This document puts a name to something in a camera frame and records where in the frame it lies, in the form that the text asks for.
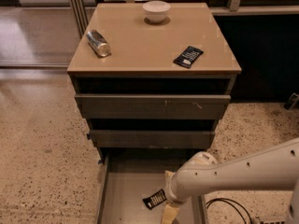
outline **drawer front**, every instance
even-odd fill
[[[75,96],[85,119],[221,119],[229,95]]]
[[[207,149],[214,136],[214,132],[90,130],[98,147]]]

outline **closed drawer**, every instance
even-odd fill
[[[99,147],[208,148],[214,120],[90,119],[90,137]]]
[[[229,95],[77,94],[86,119],[221,119]]]
[[[98,147],[207,149],[214,136],[214,132],[205,131],[90,130]]]

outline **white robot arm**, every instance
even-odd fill
[[[197,153],[166,179],[165,195],[169,203],[180,206],[191,196],[216,190],[293,190],[298,177],[299,138],[221,164],[208,153]],[[287,223],[299,223],[298,195],[299,187]]]

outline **terrazzo floor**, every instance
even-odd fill
[[[77,44],[69,9],[0,7],[0,64],[68,63]],[[0,70],[0,224],[95,223],[103,167],[74,94],[65,71]],[[209,152],[229,161],[297,137],[298,109],[232,103]],[[291,196],[217,191],[206,200],[232,198],[252,217],[285,216]],[[211,205],[208,219],[242,223],[225,203]]]

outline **cabinet top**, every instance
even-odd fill
[[[68,67],[69,74],[239,74],[241,68],[213,15],[204,3],[171,3],[167,18],[150,24],[142,4],[99,4]],[[87,31],[97,30],[112,55],[98,58],[88,45]],[[187,69],[173,60],[188,46],[201,55]]]

